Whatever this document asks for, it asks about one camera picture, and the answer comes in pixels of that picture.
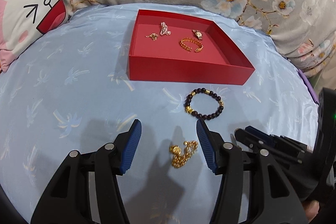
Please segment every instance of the beaded bracelet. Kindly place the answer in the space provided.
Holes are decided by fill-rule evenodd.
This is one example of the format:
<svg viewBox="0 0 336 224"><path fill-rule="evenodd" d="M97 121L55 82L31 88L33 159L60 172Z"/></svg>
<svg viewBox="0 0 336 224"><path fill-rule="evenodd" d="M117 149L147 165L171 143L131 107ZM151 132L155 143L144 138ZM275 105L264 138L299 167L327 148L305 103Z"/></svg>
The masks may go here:
<svg viewBox="0 0 336 224"><path fill-rule="evenodd" d="M211 96L212 98L214 98L219 103L219 107L218 107L217 111L215 113L212 113L212 114L209 114L209 115L202 115L201 113L198 113L197 111L193 110L190 107L190 103L191 103L191 99L196 95L196 93L205 93L205 94L208 94L209 96ZM214 119L214 118L218 117L222 113L222 111L224 109L224 103L223 103L221 97L217 96L216 93L214 93L211 90L206 90L205 88L202 88L202 89L193 90L187 96L187 99L185 100L184 107L185 107L185 111L187 113L191 114L194 117L197 117L197 118L203 119L203 120L211 120L211 119Z"/></svg>

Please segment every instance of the metal screw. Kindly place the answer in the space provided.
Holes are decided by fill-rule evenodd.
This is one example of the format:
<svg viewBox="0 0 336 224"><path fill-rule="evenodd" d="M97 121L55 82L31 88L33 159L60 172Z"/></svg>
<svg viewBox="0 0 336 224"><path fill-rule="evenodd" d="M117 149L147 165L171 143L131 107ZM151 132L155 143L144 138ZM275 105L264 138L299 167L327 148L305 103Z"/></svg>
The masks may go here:
<svg viewBox="0 0 336 224"><path fill-rule="evenodd" d="M269 154L269 153L268 153L268 151L267 151L266 149L261 149L261 150L260 150L260 155L266 157L266 156L268 156L268 154Z"/></svg>
<svg viewBox="0 0 336 224"><path fill-rule="evenodd" d="M112 150L114 148L114 144L113 143L107 143L106 145L105 145L105 149L106 150Z"/></svg>
<svg viewBox="0 0 336 224"><path fill-rule="evenodd" d="M224 147L225 149L232 149L233 145L232 145L232 143L224 143L224 144L223 144L223 147Z"/></svg>
<svg viewBox="0 0 336 224"><path fill-rule="evenodd" d="M76 151L76 150L73 150L73 151L71 151L71 152L69 153L69 156L70 156L71 158L77 157L77 155L78 155L78 151Z"/></svg>

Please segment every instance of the jewelry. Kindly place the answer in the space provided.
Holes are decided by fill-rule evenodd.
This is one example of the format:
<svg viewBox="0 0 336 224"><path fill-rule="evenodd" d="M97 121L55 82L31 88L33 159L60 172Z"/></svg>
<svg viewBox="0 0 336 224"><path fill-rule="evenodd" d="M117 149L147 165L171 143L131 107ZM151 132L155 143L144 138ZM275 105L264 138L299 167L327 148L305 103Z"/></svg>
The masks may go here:
<svg viewBox="0 0 336 224"><path fill-rule="evenodd" d="M183 143L186 147L184 148L184 154L181 155L181 148L178 145L172 145L169 148L170 153L173 154L173 159L171 165L174 168L180 168L187 162L188 159L195 153L197 150L198 142L197 141L185 141Z"/></svg>
<svg viewBox="0 0 336 224"><path fill-rule="evenodd" d="M159 37L159 35L156 33L152 33L151 35L147 35L146 37L150 37L151 39L153 39L153 41L155 41Z"/></svg>
<svg viewBox="0 0 336 224"><path fill-rule="evenodd" d="M193 33L194 33L194 35L197 37L197 39L198 40L203 40L203 38L202 38L202 33L201 33L201 31L199 31L199 30L192 30L193 31Z"/></svg>
<svg viewBox="0 0 336 224"><path fill-rule="evenodd" d="M182 48L184 48L185 50L187 50L188 52L191 52L192 48L191 47L188 47L186 44L184 44L184 42L192 42L192 43L195 43L199 48L197 48L195 50L195 52L200 52L202 49L203 49L203 45L198 42L197 40L195 39L192 39L192 38L183 38L181 41L180 41L180 46Z"/></svg>
<svg viewBox="0 0 336 224"><path fill-rule="evenodd" d="M160 35L170 35L171 34L171 31L168 31L168 26L166 25L166 23L164 22L161 22L161 32L160 32Z"/></svg>
<svg viewBox="0 0 336 224"><path fill-rule="evenodd" d="M212 98L214 98L218 104L219 104L219 107L218 109L216 110L215 113L212 113L210 115L202 115L201 113L198 113L197 111L193 110L191 107L190 107L190 103L191 103L191 99L193 98L193 96L195 96L197 93L205 93L205 94L208 94L209 96L211 96ZM191 114L192 116L194 117L197 117L198 119L203 119L203 120L211 120L211 119L214 119L216 117L218 117L223 109L224 109L224 102L222 101L221 97L220 96L217 96L216 93L214 93L213 91L211 90L206 90L205 88L202 88L202 89L196 89L196 90L193 90L188 96L187 96L187 99L185 100L185 104L184 104L184 107L185 107L185 111L189 114Z"/></svg>

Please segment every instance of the floral pillow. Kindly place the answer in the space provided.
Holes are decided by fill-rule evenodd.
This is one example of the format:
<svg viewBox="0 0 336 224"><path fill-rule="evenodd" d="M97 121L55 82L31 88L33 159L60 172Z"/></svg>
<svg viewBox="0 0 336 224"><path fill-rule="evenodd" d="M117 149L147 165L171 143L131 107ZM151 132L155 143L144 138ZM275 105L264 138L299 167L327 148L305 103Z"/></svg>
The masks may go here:
<svg viewBox="0 0 336 224"><path fill-rule="evenodd" d="M0 0L0 63L9 65L39 37L68 19L63 0Z"/></svg>

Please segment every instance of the gold necklace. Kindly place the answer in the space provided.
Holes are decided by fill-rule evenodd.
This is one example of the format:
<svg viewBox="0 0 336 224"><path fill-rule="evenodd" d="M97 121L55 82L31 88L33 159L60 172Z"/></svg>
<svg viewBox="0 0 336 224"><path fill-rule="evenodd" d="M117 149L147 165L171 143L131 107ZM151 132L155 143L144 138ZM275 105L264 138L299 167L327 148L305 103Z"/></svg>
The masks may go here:
<svg viewBox="0 0 336 224"><path fill-rule="evenodd" d="M181 155L181 148L178 145L172 145L169 148L170 153L173 154L173 159L171 161L171 165L174 168L180 168L187 162L188 159L195 153L197 150L198 142L197 141L185 141L183 143L185 145L184 154Z"/></svg>

